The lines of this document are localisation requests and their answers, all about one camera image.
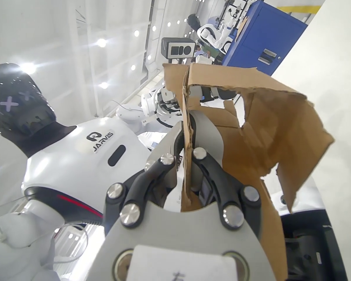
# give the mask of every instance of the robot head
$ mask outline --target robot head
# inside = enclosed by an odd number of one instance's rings
[[[196,14],[191,14],[188,18],[187,18],[187,24],[193,28],[195,31],[198,31],[199,28],[201,27],[200,25],[200,20],[198,19],[198,17],[196,16]]]
[[[56,121],[53,109],[17,64],[0,64],[0,133],[13,143]]]

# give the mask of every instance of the metal bolt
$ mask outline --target metal bolt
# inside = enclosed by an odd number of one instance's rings
[[[151,167],[152,165],[154,165],[154,164],[155,164],[155,161],[154,161],[154,160],[149,160],[149,161],[147,161],[147,163],[146,163],[146,165],[145,165],[145,167],[144,167],[144,171],[146,172],[147,170],[149,170],[150,167]]]
[[[126,250],[121,253],[113,264],[113,276],[116,281],[125,281],[129,273],[133,250]]]
[[[174,156],[172,154],[170,154],[170,153],[165,153],[160,158],[160,161],[164,165],[172,165],[173,162],[174,162]]]
[[[115,183],[115,184],[112,184],[108,191],[107,191],[107,195],[109,198],[111,199],[115,199],[115,198],[119,198],[122,194],[122,191],[123,191],[123,186],[121,183]]]
[[[123,225],[133,225],[139,220],[140,208],[136,204],[127,204],[120,212],[120,220]]]
[[[193,153],[194,153],[194,157],[197,158],[198,160],[202,160],[207,156],[207,152],[202,147],[195,148]]]
[[[257,202],[260,198],[259,192],[253,186],[246,186],[243,193],[250,202]]]
[[[225,207],[222,216],[224,217],[226,224],[234,228],[241,227],[245,221],[245,216],[242,210],[240,210],[239,207],[235,205],[229,205]]]

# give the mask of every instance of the jarvis logo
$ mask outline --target jarvis logo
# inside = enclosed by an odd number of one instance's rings
[[[89,141],[92,141],[92,142],[97,142],[98,140],[96,138],[100,138],[102,135],[98,132],[92,132],[90,135],[88,135],[86,138],[89,140]]]
[[[113,136],[112,132],[108,132],[105,136],[102,136],[102,134],[100,134],[100,133],[93,132],[89,136],[87,136],[87,139],[89,139],[89,140],[91,140],[93,142],[98,141],[94,145],[94,153],[96,153],[99,150],[99,148],[101,146],[103,146],[103,144],[105,142],[107,142],[112,136]]]

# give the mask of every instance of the cardboard flap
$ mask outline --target cardboard flap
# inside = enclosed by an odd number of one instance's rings
[[[192,63],[190,65],[189,85],[218,87],[225,90],[266,88],[299,94],[256,68],[241,68],[221,65]]]
[[[333,142],[305,95],[256,68],[192,63],[190,67],[165,64],[164,71],[166,88],[176,94],[178,101],[187,102],[186,106],[180,104],[185,122],[189,124],[188,110],[192,108],[204,112],[220,133],[222,128],[239,129],[236,138],[231,139],[236,141],[237,164],[263,177],[278,163],[277,175],[291,210],[297,190]],[[202,107],[197,100],[190,102],[187,95],[192,85],[219,87],[240,94],[245,103],[243,127],[239,127],[233,104],[225,102],[225,109],[221,109]],[[186,156],[188,159],[191,161],[191,152]],[[186,190],[188,179],[186,169]]]
[[[223,169],[244,185],[252,185],[261,197],[260,243],[277,281],[288,276],[280,217],[261,181],[278,164],[277,175],[291,210],[297,190],[309,177],[333,143],[312,104],[297,91],[255,68],[206,64],[165,64],[166,88],[175,93],[182,108],[185,131],[185,179],[181,211],[201,208],[190,189],[192,133],[189,110],[202,111],[217,127],[224,143]],[[245,103],[245,123],[239,126],[234,104],[225,108],[201,106],[189,98],[192,85],[235,90]]]

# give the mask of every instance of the yellow stripe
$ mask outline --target yellow stripe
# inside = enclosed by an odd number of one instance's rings
[[[319,6],[280,6],[278,9],[285,13],[306,13],[306,14],[316,14],[321,5]]]

